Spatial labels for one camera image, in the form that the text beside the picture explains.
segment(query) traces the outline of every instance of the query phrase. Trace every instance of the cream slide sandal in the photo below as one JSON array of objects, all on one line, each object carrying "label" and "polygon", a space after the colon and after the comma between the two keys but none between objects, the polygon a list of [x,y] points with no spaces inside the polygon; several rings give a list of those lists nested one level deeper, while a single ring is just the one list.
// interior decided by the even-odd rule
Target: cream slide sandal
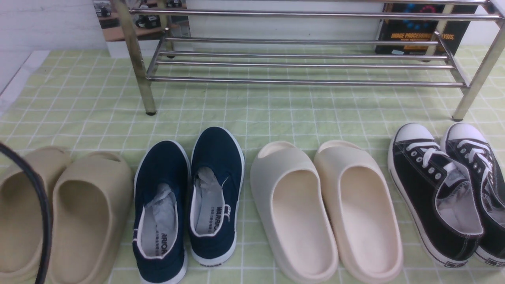
[{"label": "cream slide sandal", "polygon": [[324,204],[340,259],[366,283],[384,283],[401,272],[403,248],[384,176],[372,156],[345,141],[316,152]]},{"label": "cream slide sandal", "polygon": [[[24,157],[40,176],[51,201],[56,181],[70,165],[63,148],[49,146]],[[0,283],[16,283],[37,274],[42,252],[42,214],[37,193],[17,166],[0,176]]]},{"label": "cream slide sandal", "polygon": [[111,273],[133,196],[123,158],[93,152],[70,165],[53,193],[53,284],[102,284]]},{"label": "cream slide sandal", "polygon": [[310,158],[291,143],[269,143],[252,163],[250,182],[282,272],[298,283],[328,280],[337,269],[337,246]]}]

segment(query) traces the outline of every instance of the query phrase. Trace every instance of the white rubber sole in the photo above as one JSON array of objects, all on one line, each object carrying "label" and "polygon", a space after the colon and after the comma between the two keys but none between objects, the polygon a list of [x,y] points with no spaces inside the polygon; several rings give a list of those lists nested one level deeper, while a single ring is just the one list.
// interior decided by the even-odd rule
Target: white rubber sole
[{"label": "white rubber sole", "polygon": [[[447,137],[449,136],[449,131],[456,124],[458,124],[458,123],[451,125],[447,129],[447,131],[445,132],[444,136],[442,136],[442,138],[440,139],[440,149],[442,151],[444,151],[445,153],[447,153],[445,151],[445,144],[447,143]],[[481,247],[478,247],[477,250],[475,251],[475,257],[483,263],[486,263],[486,264],[489,264],[492,266],[497,266],[497,267],[505,267],[505,259],[494,257],[494,256],[490,255],[489,253],[487,253]]]},{"label": "white rubber sole", "polygon": [[[184,158],[186,159],[186,166],[187,166],[187,169],[188,169],[188,184],[191,183],[191,163],[189,162],[189,158],[188,158],[188,155],[186,154],[186,151],[184,150],[184,148],[181,146],[181,144],[179,144],[178,142],[176,141],[173,141],[173,140],[165,140],[165,141],[169,141],[169,142],[172,142],[174,143],[182,152],[182,155],[184,155]],[[140,171],[140,168],[142,167],[142,164],[144,163],[144,159],[147,157],[147,155],[149,154],[149,152],[151,151],[151,149],[153,148],[149,148],[149,150],[147,152],[145,152],[145,155],[144,157],[142,157],[142,159],[140,160],[140,163],[138,164],[138,167],[137,167],[137,171],[135,172],[135,178],[133,179],[133,198],[135,199],[135,193],[137,192],[137,178],[138,178],[138,173]]]},{"label": "white rubber sole", "polygon": [[435,263],[444,266],[444,267],[449,267],[449,268],[456,268],[456,267],[461,267],[465,264],[468,263],[468,260],[464,261],[458,261],[458,260],[453,260],[450,258],[447,258],[446,256],[442,255],[436,248],[435,246],[431,243],[430,239],[428,238],[428,235],[426,234],[426,231],[424,230],[423,223],[421,223],[421,219],[417,215],[417,212],[414,208],[414,205],[411,203],[409,196],[407,195],[407,192],[405,191],[405,188],[403,187],[400,178],[398,177],[398,173],[396,172],[396,169],[394,167],[394,160],[393,160],[393,144],[394,140],[396,138],[396,133],[391,139],[391,143],[389,145],[389,151],[387,153],[387,168],[389,170],[389,173],[391,174],[391,177],[393,178],[394,184],[398,188],[398,191],[400,191],[400,195],[402,196],[403,200],[407,204],[410,214],[414,220],[414,224],[417,227],[417,231],[419,234],[419,238],[421,239],[422,242],[422,247],[426,251],[426,254],[432,258]]},{"label": "white rubber sole", "polygon": [[489,264],[496,267],[505,267],[505,259],[494,257],[490,255],[487,251],[483,250],[481,247],[477,248],[477,251],[475,252],[475,257],[485,264]]},{"label": "white rubber sole", "polygon": [[445,151],[445,143],[447,143],[447,137],[449,136],[449,131],[450,131],[450,129],[451,129],[453,126],[455,126],[456,124],[458,124],[458,123],[455,123],[455,124],[453,124],[453,125],[449,126],[449,128],[445,131],[444,135],[443,135],[443,136],[442,136],[442,138],[440,139],[440,149],[441,149],[441,150],[442,150],[442,152],[444,152],[444,153],[447,153],[447,152]]},{"label": "white rubber sole", "polygon": [[184,250],[184,262],[182,263],[181,271],[179,271],[179,273],[174,278],[167,280],[165,282],[161,282],[161,283],[153,283],[153,282],[149,282],[149,281],[144,280],[141,276],[140,282],[142,284],[178,284],[179,282],[182,281],[182,279],[186,275],[187,270],[188,270],[188,254],[187,254],[186,250]]},{"label": "white rubber sole", "polygon": [[[233,136],[233,134],[231,134],[231,132],[228,131],[227,129],[225,129],[223,127],[219,127],[219,128],[222,129],[222,130],[224,130],[224,131],[226,131],[226,133],[228,133],[228,135],[230,135],[230,137],[233,139],[233,142],[235,142],[235,145],[237,146],[238,152],[240,154],[240,161],[242,162],[242,178],[240,179],[240,187],[238,188],[238,199],[237,199],[237,204],[236,204],[236,207],[235,207],[235,237],[233,239],[233,243],[231,244],[230,249],[226,253],[224,253],[222,256],[220,256],[220,257],[208,259],[208,258],[203,258],[203,257],[198,256],[194,252],[193,247],[191,248],[191,255],[193,256],[193,258],[200,265],[206,266],[206,267],[220,266],[221,264],[223,264],[224,262],[226,262],[228,259],[230,259],[230,257],[233,255],[233,252],[235,251],[235,248],[237,246],[237,216],[238,216],[237,211],[238,211],[238,205],[240,203],[240,194],[242,193],[242,185],[244,183],[244,174],[245,174],[245,158],[244,158],[244,153],[242,152],[242,148],[238,144],[237,139],[235,139],[235,137]],[[200,137],[198,137],[198,139],[194,143],[195,146],[198,143],[199,139],[200,139]],[[193,147],[193,151],[191,152],[191,160],[192,161],[193,161],[194,149],[195,149],[195,147]]]}]

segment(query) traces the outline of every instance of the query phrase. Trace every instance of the shoe rack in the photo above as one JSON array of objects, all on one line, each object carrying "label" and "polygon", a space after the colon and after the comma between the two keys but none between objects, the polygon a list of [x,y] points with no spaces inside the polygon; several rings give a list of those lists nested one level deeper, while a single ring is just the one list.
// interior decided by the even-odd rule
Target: shoe rack
[{"label": "shoe rack", "polygon": [[[377,3],[383,1],[360,0],[361,2]],[[334,12],[286,12],[286,11],[230,11],[230,10],[186,10],[176,9],[130,9],[126,0],[113,0],[121,21],[130,59],[138,82],[145,112],[156,114],[156,106],[150,88],[151,82],[194,82],[194,83],[226,83],[226,84],[280,84],[280,85],[326,85],[326,86],[393,86],[393,87],[447,87],[459,88],[463,94],[456,111],[452,115],[454,121],[463,120],[484,81],[505,48],[505,10],[496,4],[496,0],[388,0],[388,3],[413,3],[445,5],[441,14],[423,13],[334,13]],[[487,15],[451,14],[454,5],[482,6]],[[165,7],[164,0],[158,0],[158,7]],[[131,15],[159,15],[164,27],[164,36],[156,48],[153,59],[146,69],[135,26]],[[380,41],[380,40],[279,40],[253,38],[209,38],[209,37],[176,37],[169,28],[169,16],[219,16],[219,17],[280,17],[280,18],[368,18],[384,20],[429,20],[438,21],[435,32],[429,41]],[[481,65],[473,78],[467,78],[454,55],[447,48],[442,38],[448,21],[492,21],[499,27],[493,43],[489,47]],[[304,45],[416,45],[428,46],[425,55],[307,55],[287,53],[226,53],[226,52],[187,52],[174,51],[174,42],[212,42],[247,44],[304,44]],[[436,49],[443,49],[445,55],[434,55]],[[261,62],[229,62],[229,61],[198,61],[177,60],[178,57],[219,57],[219,58],[263,58],[263,59],[358,59],[358,60],[410,60],[430,64],[313,64],[313,63],[261,63]],[[454,82],[438,81],[373,81],[373,80],[289,80],[289,79],[250,79],[250,78],[217,78],[217,77],[168,77],[156,76],[157,66],[179,65],[200,67],[244,67],[244,68],[340,68],[340,69],[402,69],[402,70],[448,70],[454,77]]]}]

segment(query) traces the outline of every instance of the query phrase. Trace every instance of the black cable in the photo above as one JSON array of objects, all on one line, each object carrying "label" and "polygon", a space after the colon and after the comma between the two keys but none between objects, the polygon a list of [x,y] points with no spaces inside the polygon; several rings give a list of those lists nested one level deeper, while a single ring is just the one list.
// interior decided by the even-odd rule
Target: black cable
[{"label": "black cable", "polygon": [[11,159],[18,167],[23,170],[32,186],[37,192],[40,201],[40,209],[42,213],[42,254],[40,256],[40,265],[38,267],[37,278],[35,284],[44,284],[45,276],[47,275],[47,267],[49,266],[49,255],[52,245],[53,222],[51,215],[51,208],[49,206],[49,199],[45,194],[44,184],[40,176],[32,169],[32,167],[21,158],[16,152],[12,151],[9,147],[0,143],[0,152]]}]

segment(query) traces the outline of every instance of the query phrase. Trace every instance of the navy blue slip-on shoe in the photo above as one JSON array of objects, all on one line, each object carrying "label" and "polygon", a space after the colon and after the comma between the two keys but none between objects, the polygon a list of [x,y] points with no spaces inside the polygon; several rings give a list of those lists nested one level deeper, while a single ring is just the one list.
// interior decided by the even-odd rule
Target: navy blue slip-on shoe
[{"label": "navy blue slip-on shoe", "polygon": [[135,175],[133,254],[142,283],[179,283],[187,270],[184,202],[191,169],[175,141],[154,145]]},{"label": "navy blue slip-on shoe", "polygon": [[244,169],[242,149],[229,131],[210,127],[200,134],[191,156],[189,237],[193,258],[203,266],[221,265],[235,250]]}]

